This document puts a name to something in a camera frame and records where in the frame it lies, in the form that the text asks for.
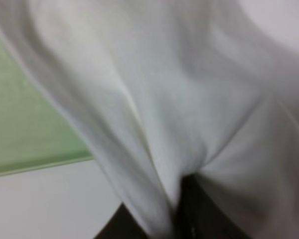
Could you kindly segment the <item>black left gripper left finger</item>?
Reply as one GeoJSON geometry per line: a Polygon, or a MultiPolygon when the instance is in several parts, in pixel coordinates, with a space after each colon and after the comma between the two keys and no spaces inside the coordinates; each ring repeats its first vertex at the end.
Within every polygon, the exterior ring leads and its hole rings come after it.
{"type": "Polygon", "coordinates": [[[148,239],[148,236],[121,204],[95,239],[148,239]]]}

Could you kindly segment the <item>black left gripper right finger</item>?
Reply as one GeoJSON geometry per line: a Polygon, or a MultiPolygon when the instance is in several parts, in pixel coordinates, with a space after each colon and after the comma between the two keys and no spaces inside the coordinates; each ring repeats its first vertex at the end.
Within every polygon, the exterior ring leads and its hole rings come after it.
{"type": "Polygon", "coordinates": [[[248,239],[200,188],[194,176],[181,182],[176,213],[180,239],[248,239]]]}

